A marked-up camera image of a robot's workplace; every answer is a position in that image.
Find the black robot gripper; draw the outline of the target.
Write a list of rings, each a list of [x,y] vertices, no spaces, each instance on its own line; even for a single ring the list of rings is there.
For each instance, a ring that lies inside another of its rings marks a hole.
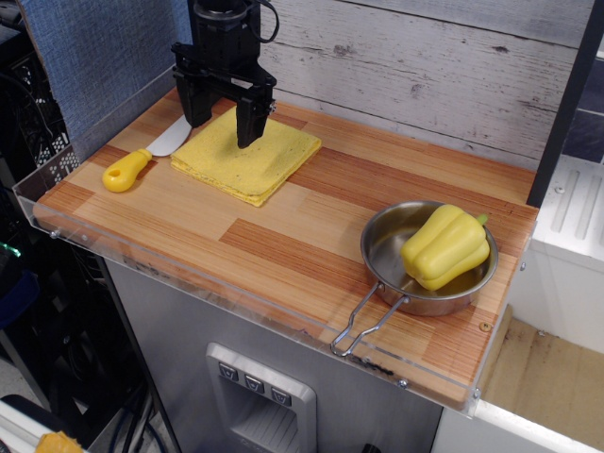
[[[237,102],[237,144],[246,148],[263,135],[274,110],[277,80],[260,67],[260,47],[277,36],[261,36],[261,9],[269,1],[190,1],[191,44],[176,42],[174,76],[191,127],[212,117],[221,98]]]

